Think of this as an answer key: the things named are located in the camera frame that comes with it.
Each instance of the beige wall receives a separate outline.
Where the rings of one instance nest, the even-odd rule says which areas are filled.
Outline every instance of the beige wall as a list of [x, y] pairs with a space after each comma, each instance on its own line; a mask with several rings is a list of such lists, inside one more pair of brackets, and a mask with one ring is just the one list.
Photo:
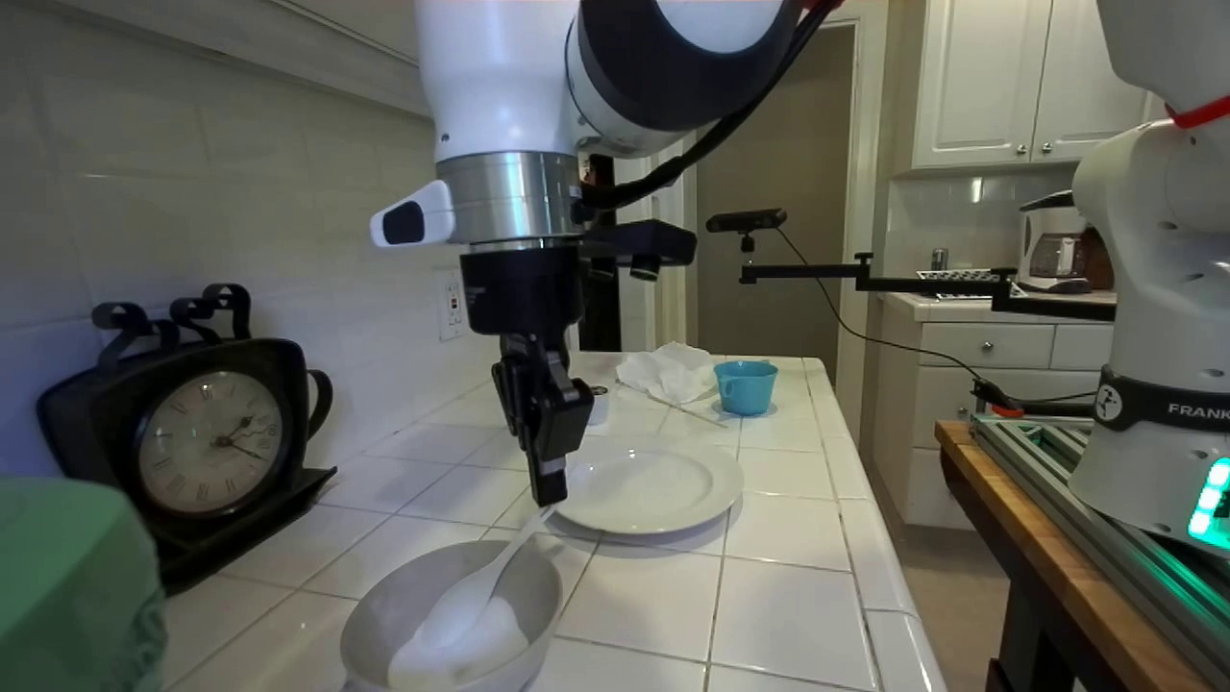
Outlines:
[[[854, 30], [823, 30], [762, 111], [698, 168], [699, 225], [783, 208], [806, 262], [844, 262]], [[699, 345], [833, 362], [833, 320], [812, 282], [737, 284], [737, 234], [699, 234]], [[787, 262], [757, 234], [757, 262]]]

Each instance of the blue cup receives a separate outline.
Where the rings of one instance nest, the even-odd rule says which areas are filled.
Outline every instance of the blue cup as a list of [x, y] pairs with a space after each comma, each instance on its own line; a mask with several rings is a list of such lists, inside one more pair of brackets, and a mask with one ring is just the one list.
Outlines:
[[721, 362], [721, 395], [730, 416], [767, 416], [778, 370], [771, 362]]

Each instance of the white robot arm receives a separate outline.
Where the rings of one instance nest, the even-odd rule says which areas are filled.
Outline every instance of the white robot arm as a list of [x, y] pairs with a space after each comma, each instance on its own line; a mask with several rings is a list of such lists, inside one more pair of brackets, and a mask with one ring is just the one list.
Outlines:
[[1119, 320], [1074, 491], [1142, 532], [1230, 554], [1230, 3], [1099, 0], [1119, 76], [1172, 125], [1076, 168]]
[[375, 216], [379, 248], [461, 244], [471, 327], [537, 503], [567, 499], [594, 393], [569, 381], [567, 327], [587, 216], [641, 190], [580, 190], [577, 154], [649, 154], [710, 127], [694, 159], [778, 85], [840, 0], [417, 0], [439, 182]]

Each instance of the backsplash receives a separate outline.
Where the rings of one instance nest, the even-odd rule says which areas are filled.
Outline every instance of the backsplash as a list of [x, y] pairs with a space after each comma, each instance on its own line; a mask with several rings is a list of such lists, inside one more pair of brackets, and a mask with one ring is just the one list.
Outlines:
[[94, 367], [99, 302], [248, 284], [254, 335], [339, 384], [316, 463], [487, 381], [493, 338], [439, 338], [458, 250], [367, 244], [431, 168], [417, 115], [0, 0], [0, 477], [57, 473], [34, 402]]
[[950, 264], [1014, 264], [1020, 208], [1070, 185], [1074, 168], [900, 176], [888, 185], [885, 275], [917, 275], [933, 250], [950, 250]]

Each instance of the wire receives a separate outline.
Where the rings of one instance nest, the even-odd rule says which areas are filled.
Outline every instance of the wire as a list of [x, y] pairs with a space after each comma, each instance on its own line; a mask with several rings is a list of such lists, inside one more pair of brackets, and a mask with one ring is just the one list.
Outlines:
[[778, 80], [796, 66], [796, 58], [806, 50], [806, 43], [814, 40], [818, 24], [840, 8], [844, 0], [818, 0], [806, 8], [806, 15], [796, 24], [792, 47], [783, 50], [778, 72], [771, 76], [771, 85], [737, 111], [730, 111], [727, 120], [721, 120], [710, 132], [705, 132], [681, 159], [660, 163], [658, 168], [649, 168], [641, 182], [632, 185], [613, 185], [613, 190], [596, 190], [586, 185], [580, 194], [580, 208], [586, 213], [613, 213], [613, 208], [628, 208], [673, 182], [681, 182], [683, 168], [694, 168], [699, 159], [707, 159], [710, 149], [721, 149], [762, 106], [767, 95], [778, 90]]
[[[796, 262], [812, 268], [806, 256], [792, 244], [792, 234], [783, 234], [782, 227], [774, 227], [774, 232], [783, 239], [783, 248], [796, 256]], [[965, 372], [974, 376], [974, 395], [979, 395], [979, 402], [1014, 405], [1014, 409], [1047, 409], [1047, 405], [1092, 402], [1092, 395], [1097, 395], [1097, 393], [1070, 393], [1070, 395], [1047, 395], [1047, 402], [1010, 402], [1000, 384], [992, 384], [992, 381], [979, 376], [970, 362], [963, 362], [963, 357], [955, 357], [955, 355], [919, 350], [919, 345], [906, 345], [906, 343], [874, 338], [874, 335], [864, 335], [864, 330], [854, 330], [854, 327], [844, 320], [840, 302], [831, 297], [831, 288], [826, 288], [818, 276], [814, 276], [814, 288], [818, 288], [823, 305], [831, 309], [833, 322], [840, 322], [845, 335], [854, 335], [854, 338], [862, 338], [862, 343], [874, 343], [874, 345], [881, 345], [881, 350], [904, 350], [904, 355], [927, 355], [927, 357], [950, 362], [950, 367], [959, 367], [959, 370], [965, 370]]]

